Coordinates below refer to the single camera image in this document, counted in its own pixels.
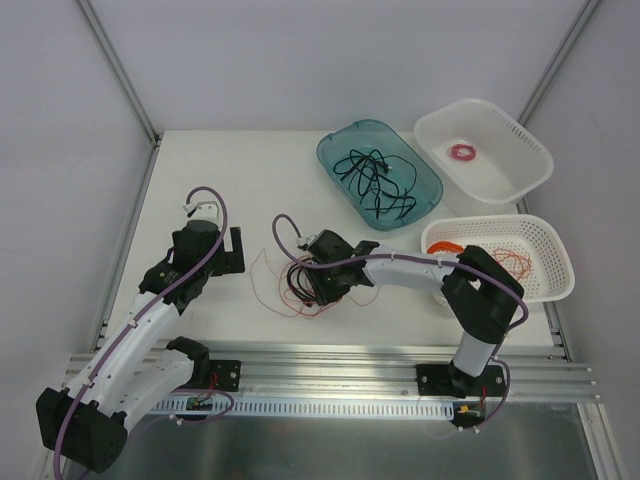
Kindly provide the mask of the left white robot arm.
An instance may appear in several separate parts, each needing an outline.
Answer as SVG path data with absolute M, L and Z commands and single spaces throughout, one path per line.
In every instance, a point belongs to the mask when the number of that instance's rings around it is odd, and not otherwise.
M 138 368 L 212 277 L 245 270 L 241 230 L 190 220 L 172 234 L 166 256 L 143 276 L 117 332 L 65 387 L 36 401 L 43 445 L 54 475 L 71 460 L 101 473 L 115 462 L 137 423 L 176 389 L 213 390 L 218 378 L 204 344 L 179 336 L 155 363 Z

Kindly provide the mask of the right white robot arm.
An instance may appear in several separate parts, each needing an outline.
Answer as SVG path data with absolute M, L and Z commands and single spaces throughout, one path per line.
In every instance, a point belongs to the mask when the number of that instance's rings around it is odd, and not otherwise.
M 299 245 L 319 303 L 334 303 L 356 286 L 394 286 L 443 297 L 463 330 L 453 359 L 427 376 L 435 392 L 463 398 L 480 388 L 485 368 L 507 333 L 529 316 L 524 288 L 489 253 L 469 245 L 457 254 L 397 250 L 375 241 L 352 246 L 330 230 Z

